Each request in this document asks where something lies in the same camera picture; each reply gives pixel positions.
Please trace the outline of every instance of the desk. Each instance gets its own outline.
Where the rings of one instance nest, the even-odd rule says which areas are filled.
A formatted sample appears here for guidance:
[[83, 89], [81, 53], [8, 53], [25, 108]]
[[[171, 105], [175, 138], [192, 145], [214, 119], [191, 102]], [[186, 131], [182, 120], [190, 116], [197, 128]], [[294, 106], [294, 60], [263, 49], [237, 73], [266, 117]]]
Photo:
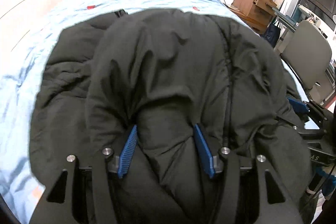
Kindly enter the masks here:
[[282, 23], [288, 30], [290, 30], [291, 32], [295, 32], [297, 29], [297, 26], [295, 24], [295, 22], [289, 17], [286, 16], [282, 13], [280, 13], [280, 11], [276, 8], [273, 8], [273, 11], [277, 17], [277, 20]]
[[311, 10], [307, 9], [306, 7], [304, 7], [304, 6], [301, 5], [301, 4], [298, 5], [298, 9], [299, 9], [299, 10], [301, 11], [301, 13], [303, 13], [306, 17], [313, 17], [313, 18], [316, 17], [316, 15], [314, 15], [314, 13], [313, 13]]

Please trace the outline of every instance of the bag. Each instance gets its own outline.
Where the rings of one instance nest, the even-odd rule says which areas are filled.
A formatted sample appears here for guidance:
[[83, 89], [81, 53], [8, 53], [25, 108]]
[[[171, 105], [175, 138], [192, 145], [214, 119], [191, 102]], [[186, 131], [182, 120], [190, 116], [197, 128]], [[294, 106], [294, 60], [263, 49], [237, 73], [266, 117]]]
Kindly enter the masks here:
[[274, 48], [280, 38], [280, 31], [281, 29], [278, 26], [270, 24], [265, 33], [260, 36], [266, 39]]

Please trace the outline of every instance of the black metal bracket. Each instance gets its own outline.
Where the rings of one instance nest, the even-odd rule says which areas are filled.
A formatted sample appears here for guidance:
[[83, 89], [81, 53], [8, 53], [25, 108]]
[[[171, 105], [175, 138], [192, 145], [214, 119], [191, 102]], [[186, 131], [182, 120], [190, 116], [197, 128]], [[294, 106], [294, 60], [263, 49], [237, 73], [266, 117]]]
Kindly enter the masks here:
[[106, 220], [110, 224], [117, 224], [117, 217], [114, 211], [110, 186], [108, 182], [107, 165], [113, 158], [114, 151], [107, 147], [98, 151], [93, 156], [92, 164], [92, 190], [93, 204], [97, 224], [104, 224]]
[[309, 102], [300, 102], [289, 98], [291, 105], [296, 113], [306, 113], [318, 125], [319, 129], [304, 129], [293, 125], [300, 136], [307, 141], [311, 152], [310, 159], [323, 166], [329, 166], [336, 160], [336, 144], [333, 142], [333, 114], [320, 106], [318, 103], [310, 100]]
[[247, 171], [252, 171], [258, 195], [258, 212], [256, 219], [249, 223], [255, 224], [303, 224], [300, 213], [294, 205], [289, 193], [271, 163], [263, 155], [256, 159], [241, 157], [233, 151], [223, 154], [224, 162], [222, 192], [219, 195], [216, 215], [212, 224], [235, 224], [237, 221], [238, 201], [240, 194], [240, 178]]
[[[78, 158], [69, 155], [64, 159], [64, 169], [59, 171], [57, 180], [46, 185], [36, 209], [30, 219], [31, 224], [78, 224], [73, 212], [76, 204], [73, 202], [75, 176], [78, 175]], [[53, 198], [55, 191], [60, 191]]]

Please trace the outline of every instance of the screw head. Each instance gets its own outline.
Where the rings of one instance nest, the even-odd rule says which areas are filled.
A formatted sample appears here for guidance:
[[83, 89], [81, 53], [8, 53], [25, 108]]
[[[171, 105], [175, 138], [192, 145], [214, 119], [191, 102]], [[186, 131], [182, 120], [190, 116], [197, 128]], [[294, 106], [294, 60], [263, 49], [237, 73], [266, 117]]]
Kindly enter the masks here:
[[264, 162], [266, 160], [266, 157], [264, 155], [258, 155], [257, 160], [260, 162]]
[[221, 152], [222, 154], [224, 154], [224, 155], [227, 155], [227, 154], [229, 154], [229, 153], [231, 152], [231, 150], [230, 150], [228, 147], [222, 147], [222, 148], [220, 149], [220, 152]]
[[73, 162], [73, 161], [75, 161], [75, 159], [76, 159], [75, 155], [69, 155], [69, 156], [67, 156], [67, 161], [68, 162]]
[[112, 149], [111, 148], [104, 148], [102, 151], [101, 151], [105, 156], [108, 156], [112, 153]]

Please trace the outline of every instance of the drawer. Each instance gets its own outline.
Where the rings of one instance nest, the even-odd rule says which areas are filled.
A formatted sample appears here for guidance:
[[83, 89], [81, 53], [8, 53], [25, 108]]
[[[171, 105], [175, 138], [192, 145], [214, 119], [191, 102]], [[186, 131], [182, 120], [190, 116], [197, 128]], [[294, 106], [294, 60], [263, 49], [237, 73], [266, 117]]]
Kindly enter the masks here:
[[275, 16], [272, 8], [277, 7], [277, 5], [272, 0], [254, 0], [253, 4], [268, 12], [270, 15]]
[[256, 20], [261, 25], [268, 25], [273, 19], [273, 15], [269, 14], [267, 11], [256, 6], [255, 4], [252, 5], [251, 10], [247, 16]]
[[259, 25], [259, 24], [255, 23], [255, 22], [248, 21], [248, 20], [242, 19], [242, 18], [241, 18], [241, 20], [243, 22], [245, 22], [246, 25], [248, 25], [257, 34], [263, 34], [266, 31], [266, 29], [267, 29], [267, 25]]

